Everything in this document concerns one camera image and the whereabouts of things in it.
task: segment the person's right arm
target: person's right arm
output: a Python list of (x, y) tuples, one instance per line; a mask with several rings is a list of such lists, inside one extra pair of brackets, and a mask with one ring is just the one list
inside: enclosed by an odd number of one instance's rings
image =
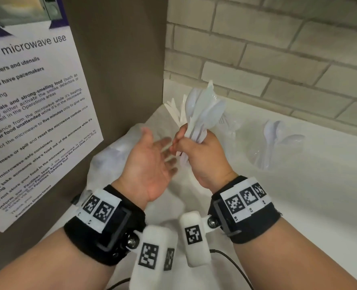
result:
[[(213, 133), (197, 144), (184, 137), (186, 128), (177, 132), (170, 151), (185, 152), (196, 179), (216, 193), (237, 174)], [(234, 248), (255, 290), (357, 290), (355, 278), (283, 218), (261, 236)]]

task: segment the hand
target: hand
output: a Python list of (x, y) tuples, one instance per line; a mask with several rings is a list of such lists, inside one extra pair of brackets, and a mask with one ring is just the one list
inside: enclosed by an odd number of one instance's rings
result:
[(163, 138), (153, 143), (152, 131), (142, 128), (142, 137), (130, 152), (122, 175), (111, 184), (143, 210), (161, 196), (177, 172), (176, 158), (166, 162), (171, 153), (162, 152), (170, 142), (171, 138)]
[(184, 137), (186, 129), (188, 129), (187, 124), (181, 126), (176, 133), (173, 144), (169, 147), (170, 152), (173, 155), (177, 151), (186, 153), (193, 174), (200, 185), (215, 193), (238, 175), (232, 170), (219, 140), (211, 131), (208, 130), (205, 140), (198, 144)]

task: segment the white label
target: white label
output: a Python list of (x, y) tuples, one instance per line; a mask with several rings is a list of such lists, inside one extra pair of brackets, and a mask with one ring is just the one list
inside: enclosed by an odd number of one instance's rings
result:
[(252, 177), (221, 193), (235, 222), (250, 217), (271, 202), (258, 181)]
[(106, 190), (96, 190), (78, 209), (76, 216), (90, 228), (102, 233), (120, 202), (120, 198)]
[(0, 231), (102, 140), (66, 20), (0, 28)]

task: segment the person's left hand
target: person's left hand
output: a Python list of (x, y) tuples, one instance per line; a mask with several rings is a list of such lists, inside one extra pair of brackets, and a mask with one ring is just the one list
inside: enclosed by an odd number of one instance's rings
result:
[(161, 196), (177, 172), (176, 158), (166, 162), (171, 153), (162, 152), (170, 142), (169, 137), (153, 142), (152, 131), (143, 127), (142, 137), (130, 152), (122, 175), (111, 184), (143, 210), (149, 201)]

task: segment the screw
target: screw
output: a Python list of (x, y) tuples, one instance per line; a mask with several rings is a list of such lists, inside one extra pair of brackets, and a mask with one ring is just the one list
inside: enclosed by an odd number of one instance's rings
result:
[(212, 229), (219, 227), (219, 222), (215, 217), (210, 216), (208, 219), (208, 226)]
[(134, 233), (129, 233), (128, 234), (128, 242), (126, 243), (126, 246), (130, 249), (136, 249), (139, 245), (139, 238), (136, 234)]

